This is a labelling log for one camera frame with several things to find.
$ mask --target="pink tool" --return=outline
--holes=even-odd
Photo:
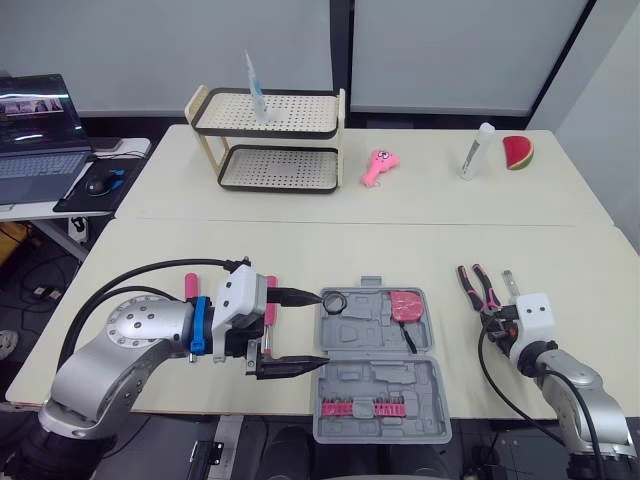
[[[184,298],[196,298],[199,296],[198,275],[196,273],[187,273],[184,276]]]
[[[416,344],[405,328],[405,323],[418,322],[424,312],[420,295],[413,292],[391,292],[391,319],[398,322],[411,353],[418,353]]]
[[[323,417],[351,417],[353,416],[352,402],[322,402]]]
[[[397,155],[386,150],[374,150],[369,156],[369,170],[362,176],[362,183],[367,187],[375,186],[378,175],[400,163]]]
[[[267,277],[267,287],[277,287],[278,277],[269,275]],[[264,311],[264,345],[262,351],[265,355],[271,355],[271,349],[273,348],[273,327],[276,324],[277,309],[278,306],[275,303],[267,303],[267,308]]]
[[[376,417],[406,417],[407,409],[404,403],[379,403],[374,404]]]

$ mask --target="green watermelon rind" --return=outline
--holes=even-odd
[[[519,162],[514,163],[513,165],[511,165],[508,168],[509,168],[509,170],[522,170],[523,168],[525,168],[527,165],[529,165],[531,163],[531,160],[533,160],[533,143],[531,144],[531,150],[529,151],[527,156],[524,157]]]

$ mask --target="white table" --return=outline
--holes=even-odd
[[[135,152],[146,155],[149,152],[150,147],[151,142],[146,138],[123,138],[122,143],[117,150],[112,152],[95,152],[95,154],[98,157],[122,155],[126,152]],[[83,177],[90,166],[91,163],[87,163],[84,166],[78,175],[78,178],[73,182],[74,185]],[[110,212],[54,212],[53,207],[55,207],[56,203],[58,203],[57,200],[51,202],[22,203],[10,206],[0,206],[0,222],[29,220],[67,252],[75,256],[78,260],[84,261],[87,257],[88,251],[50,220],[56,218],[96,217],[107,215]]]
[[[387,286],[416,286],[432,317],[433,356],[443,372],[453,417],[512,418],[514,413],[482,377],[476,357],[480,325],[455,267],[481,263],[506,303],[500,273],[510,268],[520,290],[549,294],[557,341],[604,378],[606,390],[627,416],[640,415],[639,259],[611,226],[513,227],[301,224],[277,222],[113,220],[65,294],[42,337],[7,392],[15,403],[37,405],[47,395],[62,340],[79,306],[123,271],[185,257],[242,258],[277,275],[282,286],[318,292],[356,286],[362,274],[381,275]],[[137,277],[180,296],[183,275],[201,274],[213,294],[224,278],[215,267],[176,268]],[[89,319],[80,344],[95,336],[119,300]],[[275,354],[320,354],[314,346],[314,307],[279,309]],[[516,404],[538,418],[555,418],[533,382],[493,346],[489,369]],[[244,360],[213,365],[169,360],[152,375],[134,410],[176,413],[311,413],[311,375],[257,381],[244,376]]]
[[[535,145],[533,162],[522,171],[508,171],[501,138],[523,133]],[[423,225],[613,224],[556,138],[547,131],[498,132],[489,150],[486,171],[471,182],[460,179],[458,169],[474,135],[470,130],[347,129],[342,187],[328,195],[277,194],[221,188],[193,131],[187,125],[174,125],[120,205],[116,218]],[[380,176],[380,187],[366,189],[359,178],[375,148],[397,153],[402,163]]]

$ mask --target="white wall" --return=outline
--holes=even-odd
[[[356,0],[351,109],[526,116],[586,3]]]
[[[640,251],[640,7],[555,133]]]
[[[560,126],[640,0],[598,0],[527,128]]]
[[[328,0],[0,0],[0,70],[62,73],[87,114],[182,115],[200,84],[332,88]]]

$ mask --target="watermelon slice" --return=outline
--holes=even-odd
[[[533,143],[527,137],[513,135],[504,137],[504,150],[507,154],[507,168],[509,170],[522,170],[533,159]]]

